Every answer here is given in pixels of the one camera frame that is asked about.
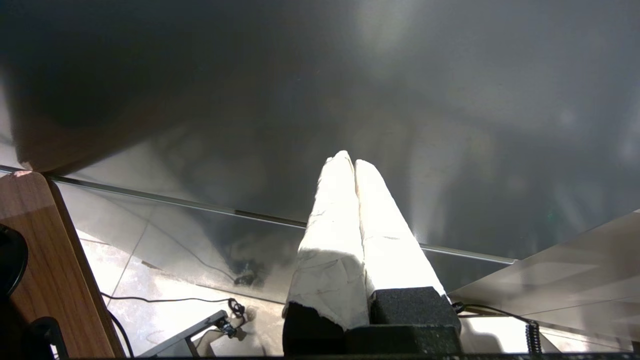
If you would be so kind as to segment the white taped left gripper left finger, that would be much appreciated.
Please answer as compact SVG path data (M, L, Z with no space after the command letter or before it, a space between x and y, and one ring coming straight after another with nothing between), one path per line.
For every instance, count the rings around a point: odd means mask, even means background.
M282 317L286 357L344 354L346 333L370 324L354 164L327 158L295 256Z

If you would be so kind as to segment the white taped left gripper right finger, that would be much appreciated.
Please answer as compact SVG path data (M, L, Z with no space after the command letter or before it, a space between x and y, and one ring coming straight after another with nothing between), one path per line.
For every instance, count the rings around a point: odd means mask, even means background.
M384 178L355 163L368 325L458 327L461 322Z

